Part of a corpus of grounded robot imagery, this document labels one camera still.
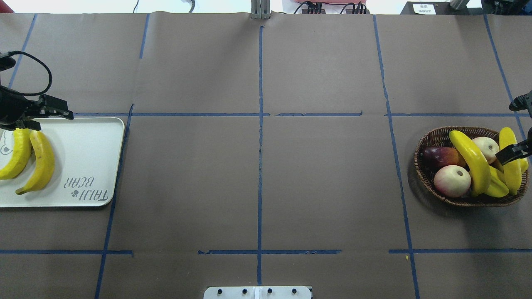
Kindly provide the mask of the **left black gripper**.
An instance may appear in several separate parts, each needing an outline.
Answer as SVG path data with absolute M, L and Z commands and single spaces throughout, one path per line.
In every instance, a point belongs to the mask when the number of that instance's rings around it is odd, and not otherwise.
M 73 120 L 74 113 L 69 110 L 67 101 L 60 98 L 40 95 L 38 100 L 34 101 L 4 86 L 1 87 L 1 127 L 8 127 L 8 131 L 15 131 L 17 128 L 41 131 L 41 124 L 33 120 L 37 117 L 61 117 Z

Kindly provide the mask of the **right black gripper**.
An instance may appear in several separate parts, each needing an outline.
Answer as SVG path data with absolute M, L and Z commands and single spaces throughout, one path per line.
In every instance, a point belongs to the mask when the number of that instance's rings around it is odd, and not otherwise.
M 517 159 L 524 159 L 532 155 L 532 127 L 528 130 L 527 141 L 510 144 L 496 153 L 501 165 L 506 165 Z

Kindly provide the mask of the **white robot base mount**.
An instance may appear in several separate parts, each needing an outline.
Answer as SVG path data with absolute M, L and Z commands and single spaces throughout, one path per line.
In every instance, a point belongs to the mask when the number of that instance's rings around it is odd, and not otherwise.
M 204 299 L 313 299 L 312 287 L 287 286 L 219 286 L 208 287 Z

